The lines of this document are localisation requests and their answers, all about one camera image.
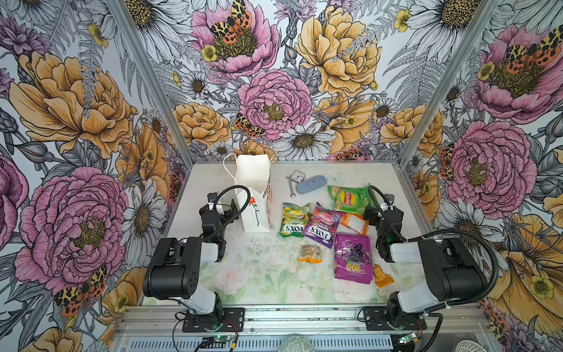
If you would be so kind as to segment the orange Foxs candy bag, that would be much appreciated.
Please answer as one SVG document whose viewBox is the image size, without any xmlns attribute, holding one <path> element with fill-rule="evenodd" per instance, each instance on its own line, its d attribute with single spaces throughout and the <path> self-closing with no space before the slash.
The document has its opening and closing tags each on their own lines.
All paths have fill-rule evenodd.
<svg viewBox="0 0 563 352">
<path fill-rule="evenodd" d="M 369 222 L 364 220 L 362 216 L 350 213 L 342 215 L 340 224 L 361 236 L 366 236 L 369 228 Z"/>
</svg>

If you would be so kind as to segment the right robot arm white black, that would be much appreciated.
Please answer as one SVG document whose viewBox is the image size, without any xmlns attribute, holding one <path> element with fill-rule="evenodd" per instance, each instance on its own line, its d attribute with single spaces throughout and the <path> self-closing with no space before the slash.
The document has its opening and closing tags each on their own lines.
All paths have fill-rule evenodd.
<svg viewBox="0 0 563 352">
<path fill-rule="evenodd" d="M 385 307 L 364 307 L 362 313 L 368 330 L 424 330 L 428 315 L 451 305 L 479 301 L 496 284 L 498 272 L 487 278 L 461 240 L 473 238 L 490 251 L 491 247 L 480 238 L 456 229 L 405 238 L 400 233 L 402 211 L 387 205 L 380 214 L 376 241 L 380 258 L 387 263 L 419 264 L 425 280 L 392 293 Z"/>
</svg>

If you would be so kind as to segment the green Lays chips bag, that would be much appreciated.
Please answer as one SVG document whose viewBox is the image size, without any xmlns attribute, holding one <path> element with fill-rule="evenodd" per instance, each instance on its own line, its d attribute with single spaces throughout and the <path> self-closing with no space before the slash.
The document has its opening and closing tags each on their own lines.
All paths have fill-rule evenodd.
<svg viewBox="0 0 563 352">
<path fill-rule="evenodd" d="M 335 211 L 363 216 L 367 209 L 375 209 L 375 203 L 369 196 L 368 186 L 363 188 L 329 186 L 328 193 Z"/>
</svg>

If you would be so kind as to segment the purple Lotte gummy bag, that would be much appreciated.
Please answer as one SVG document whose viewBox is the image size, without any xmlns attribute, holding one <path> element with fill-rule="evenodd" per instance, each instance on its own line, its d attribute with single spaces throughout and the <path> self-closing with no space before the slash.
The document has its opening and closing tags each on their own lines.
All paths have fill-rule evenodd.
<svg viewBox="0 0 563 352">
<path fill-rule="evenodd" d="M 367 236 L 338 233 L 334 245 L 334 276 L 369 285 L 374 277 L 372 246 Z"/>
</svg>

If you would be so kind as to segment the white floral paper bag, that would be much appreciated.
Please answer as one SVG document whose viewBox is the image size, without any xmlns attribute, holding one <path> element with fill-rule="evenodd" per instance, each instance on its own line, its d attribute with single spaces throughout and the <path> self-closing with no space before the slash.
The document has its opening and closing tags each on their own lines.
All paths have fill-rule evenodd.
<svg viewBox="0 0 563 352">
<path fill-rule="evenodd" d="M 236 200 L 240 208 L 248 203 L 240 215 L 246 233 L 266 233 L 272 228 L 271 221 L 271 164 L 277 156 L 228 154 L 222 161 L 224 169 L 235 185 L 244 186 L 237 190 Z"/>
</svg>

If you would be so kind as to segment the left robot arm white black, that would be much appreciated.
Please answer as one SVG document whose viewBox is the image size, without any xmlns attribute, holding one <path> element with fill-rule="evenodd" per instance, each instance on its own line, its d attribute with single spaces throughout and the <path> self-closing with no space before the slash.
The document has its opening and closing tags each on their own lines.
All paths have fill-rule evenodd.
<svg viewBox="0 0 563 352">
<path fill-rule="evenodd" d="M 218 293 L 206 289 L 199 282 L 199 273 L 202 264 L 223 260 L 227 246 L 224 226 L 238 218 L 237 210 L 234 202 L 224 211 L 214 210 L 211 205 L 206 205 L 199 210 L 202 220 L 201 236 L 182 240 L 161 239 L 143 279 L 143 294 L 159 300 L 176 301 L 193 314 L 221 320 L 221 299 Z"/>
</svg>

